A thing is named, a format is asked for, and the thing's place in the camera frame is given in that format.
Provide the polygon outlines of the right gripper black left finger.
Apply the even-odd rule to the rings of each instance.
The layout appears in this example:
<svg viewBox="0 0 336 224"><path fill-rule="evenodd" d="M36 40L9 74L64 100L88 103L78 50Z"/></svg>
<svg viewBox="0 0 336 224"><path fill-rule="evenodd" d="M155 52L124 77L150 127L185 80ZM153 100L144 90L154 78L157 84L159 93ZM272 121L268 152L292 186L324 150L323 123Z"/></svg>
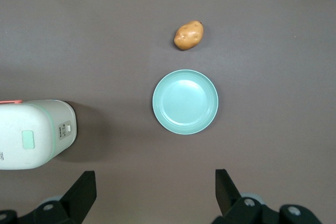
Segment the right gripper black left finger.
<svg viewBox="0 0 336 224"><path fill-rule="evenodd" d="M85 171L60 200L47 201L19 223L82 223L96 200L96 176Z"/></svg>

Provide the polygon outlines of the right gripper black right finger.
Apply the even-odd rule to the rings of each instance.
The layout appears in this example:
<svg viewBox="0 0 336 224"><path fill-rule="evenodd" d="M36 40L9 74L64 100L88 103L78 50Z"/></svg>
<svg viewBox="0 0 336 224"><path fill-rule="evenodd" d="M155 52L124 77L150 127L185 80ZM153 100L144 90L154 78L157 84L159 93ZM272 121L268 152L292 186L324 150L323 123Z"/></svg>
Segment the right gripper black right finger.
<svg viewBox="0 0 336 224"><path fill-rule="evenodd" d="M320 223L309 209L294 204L282 205L278 211L252 196L243 197L227 170L215 171L215 195L221 215L213 223Z"/></svg>

